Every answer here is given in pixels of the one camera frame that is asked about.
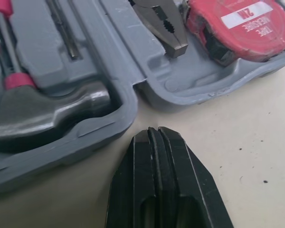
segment table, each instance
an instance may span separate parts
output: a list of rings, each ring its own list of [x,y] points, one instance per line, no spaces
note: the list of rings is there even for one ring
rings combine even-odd
[[[0,196],[0,228],[103,228],[114,171],[131,138],[149,126],[183,136],[213,175],[236,228],[285,228],[285,68],[177,114],[139,98],[122,138]]]

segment screwdriver shaft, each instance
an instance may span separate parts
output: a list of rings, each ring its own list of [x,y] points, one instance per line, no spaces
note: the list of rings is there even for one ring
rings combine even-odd
[[[67,19],[60,9],[57,0],[47,0],[47,5],[51,11],[52,19],[65,43],[67,52],[72,60],[76,60],[80,57],[79,50],[75,44],[74,36],[69,28]]]

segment pliers jaw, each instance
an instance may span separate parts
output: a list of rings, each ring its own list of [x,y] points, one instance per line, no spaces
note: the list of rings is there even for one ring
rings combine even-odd
[[[159,39],[167,55],[185,54],[188,42],[181,14],[173,0],[129,0],[142,23]]]

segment gray plastic tool case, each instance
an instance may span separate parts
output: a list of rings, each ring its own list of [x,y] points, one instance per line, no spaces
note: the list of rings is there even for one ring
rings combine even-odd
[[[23,66],[40,90],[51,96],[68,94],[86,80],[99,79],[110,88],[116,109],[78,123],[63,138],[40,148],[17,154],[0,152],[0,192],[42,171],[83,159],[120,137],[137,115],[134,85],[155,108],[175,112],[230,93],[285,66],[284,51],[265,63],[239,59],[222,67],[189,33],[186,54],[170,59],[127,0],[59,2],[82,58],[71,61],[67,56],[45,0],[14,0],[10,21]],[[0,69],[0,98],[3,93]]]

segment tape measure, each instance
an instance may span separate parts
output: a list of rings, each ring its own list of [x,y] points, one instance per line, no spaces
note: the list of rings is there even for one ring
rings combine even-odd
[[[274,0],[189,0],[188,29],[223,65],[263,62],[285,50],[285,11]]]

